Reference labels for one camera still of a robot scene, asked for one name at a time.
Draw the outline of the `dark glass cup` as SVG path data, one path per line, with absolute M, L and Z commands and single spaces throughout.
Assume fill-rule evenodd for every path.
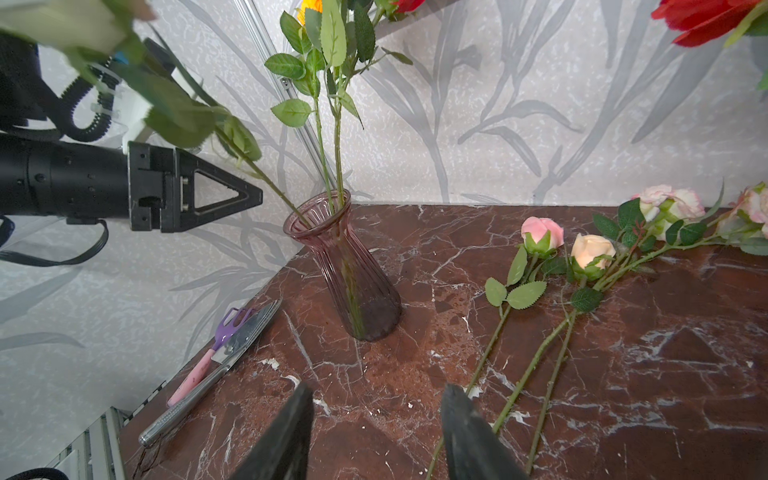
M 402 315 L 393 283 L 356 234 L 351 194 L 333 190 L 298 207 L 284 232 L 313 254 L 346 332 L 373 342 L 389 335 Z

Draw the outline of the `orange rose stem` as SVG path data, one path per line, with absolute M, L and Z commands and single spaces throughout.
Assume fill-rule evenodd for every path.
M 294 14 L 284 11 L 280 17 L 280 28 L 285 40 L 293 49 L 293 54 L 277 53 L 265 62 L 267 69 L 281 78 L 291 81 L 296 90 L 308 97 L 311 102 L 297 98 L 283 100 L 271 108 L 272 113 L 284 125 L 292 128 L 304 126 L 310 115 L 314 117 L 321 178 L 325 188 L 329 210 L 335 213 L 337 201 L 334 199 L 334 187 L 331 180 L 329 161 L 325 152 L 322 121 L 320 115 L 321 86 L 318 73 L 325 66 L 320 59 L 321 51 L 310 38 L 307 27 L 307 11 L 312 14 L 322 13 L 321 1 L 301 1 Z

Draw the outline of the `green stem small red rose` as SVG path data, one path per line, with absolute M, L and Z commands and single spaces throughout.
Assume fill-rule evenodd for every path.
M 374 24 L 377 25 L 382 19 L 387 19 L 391 22 L 400 21 L 424 3 L 425 0 L 375 0 L 377 11 L 374 17 Z

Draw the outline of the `white rose stem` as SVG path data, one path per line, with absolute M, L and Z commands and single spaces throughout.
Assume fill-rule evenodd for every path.
M 3 1 L 1 30 L 31 43 L 51 47 L 67 57 L 81 77 L 101 92 L 103 81 L 91 71 L 121 54 L 113 71 L 151 105 L 144 121 L 171 144 L 192 148 L 214 135 L 237 160 L 244 162 L 305 224 L 309 222 L 256 162 L 261 150 L 250 131 L 172 61 L 198 98 L 192 99 L 152 58 L 133 28 L 136 20 L 156 19 L 144 1 Z

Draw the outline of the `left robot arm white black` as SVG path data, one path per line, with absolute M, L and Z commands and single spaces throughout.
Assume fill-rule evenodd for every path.
M 110 57 L 92 66 L 103 89 L 93 121 L 80 128 L 74 113 L 94 84 L 78 77 L 56 95 L 42 79 L 37 45 L 2 35 L 2 216 L 120 218 L 134 231 L 177 233 L 261 205 L 260 188 L 184 149 L 97 145 L 113 120 L 120 63 Z

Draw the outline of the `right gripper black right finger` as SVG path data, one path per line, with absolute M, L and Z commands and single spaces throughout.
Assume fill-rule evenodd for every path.
M 528 478 L 461 387 L 446 385 L 440 413 L 451 480 Z

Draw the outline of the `small pink bud spray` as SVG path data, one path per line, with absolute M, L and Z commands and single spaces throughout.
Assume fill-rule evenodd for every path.
M 601 302 L 619 280 L 630 273 L 649 275 L 652 272 L 649 263 L 672 251 L 724 245 L 750 255 L 765 256 L 767 184 L 760 182 L 746 188 L 726 212 L 720 214 L 719 208 L 719 204 L 705 208 L 691 189 L 658 185 L 646 188 L 621 204 L 614 219 L 595 215 L 596 235 L 611 240 L 616 251 L 605 274 L 592 284 L 602 291 Z

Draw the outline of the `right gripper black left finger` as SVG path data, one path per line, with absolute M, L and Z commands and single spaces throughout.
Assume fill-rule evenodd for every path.
M 313 390 L 300 383 L 229 479 L 306 479 L 313 421 Z

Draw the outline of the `peach rosebud stem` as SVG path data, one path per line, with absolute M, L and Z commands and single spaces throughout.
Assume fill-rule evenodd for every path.
M 563 256 L 557 254 L 558 259 L 563 259 L 560 260 L 560 266 L 552 265 L 550 262 L 554 259 L 549 259 L 547 262 L 549 265 L 545 264 L 540 269 L 535 280 L 544 280 L 547 283 L 548 276 L 561 275 L 564 276 L 568 282 L 575 284 L 577 289 L 573 294 L 573 300 L 564 304 L 565 316 L 563 320 L 566 319 L 568 314 L 578 318 L 579 315 L 597 308 L 601 302 L 602 291 L 593 288 L 592 284 L 599 281 L 605 274 L 606 269 L 609 268 L 610 264 L 614 261 L 615 255 L 616 251 L 611 240 L 599 235 L 578 235 L 569 252 L 565 253 Z

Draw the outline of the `pink rosebud stem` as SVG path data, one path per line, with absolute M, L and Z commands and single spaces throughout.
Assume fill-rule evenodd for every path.
M 560 260 L 563 260 L 557 258 L 557 253 L 558 249 L 564 245 L 564 229 L 554 220 L 550 218 L 529 217 L 523 222 L 521 226 L 521 236 L 523 243 L 519 246 L 518 252 L 510 265 L 505 283 L 502 284 L 493 277 L 489 277 L 486 280 L 486 299 L 492 306 L 498 307 L 500 319 L 496 330 L 491 337 L 491 340 L 489 341 L 482 356 L 480 357 L 480 360 L 477 363 L 470 383 L 465 388 L 465 393 L 471 393 L 474 387 L 478 384 L 480 376 L 484 371 L 486 362 L 492 353 L 496 342 L 500 338 L 509 313 L 513 309 L 523 310 L 529 308 L 544 294 L 547 283 L 544 280 L 535 280 L 537 273 L 545 264 L 548 264 L 547 262 L 549 259 L 554 259 L 550 263 L 555 266 L 560 266 Z M 543 353 L 548 349 L 551 342 L 567 324 L 567 334 L 563 339 L 555 367 L 553 368 L 551 378 L 547 384 L 547 391 L 542 402 L 534 438 L 532 440 L 530 452 L 528 454 L 528 460 L 525 466 L 525 472 L 528 475 L 530 475 L 530 473 L 533 471 L 535 458 L 537 456 L 538 447 L 540 444 L 541 434 L 549 411 L 549 403 L 551 401 L 556 382 L 559 379 L 558 377 L 560 374 L 561 366 L 564 362 L 564 358 L 568 350 L 568 344 L 570 342 L 570 336 L 573 330 L 573 321 L 575 318 L 576 317 L 572 317 L 570 314 L 568 314 L 566 319 L 563 320 L 563 322 L 561 322 L 561 324 L 542 341 L 533 359 L 525 370 L 522 378 L 516 383 L 512 394 L 508 397 L 504 409 L 491 426 L 493 433 L 498 435 L 501 427 L 505 424 L 509 414 L 511 413 L 512 407 L 516 404 L 518 397 L 522 393 L 523 387 L 527 384 L 530 376 L 538 366 Z M 433 452 L 432 460 L 427 470 L 426 479 L 432 478 L 438 457 L 443 446 L 444 440 L 441 439 L 437 443 Z

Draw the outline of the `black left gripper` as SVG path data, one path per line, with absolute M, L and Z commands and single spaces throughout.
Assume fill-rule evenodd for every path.
M 188 231 L 263 203 L 261 188 L 187 151 L 128 144 L 133 231 Z

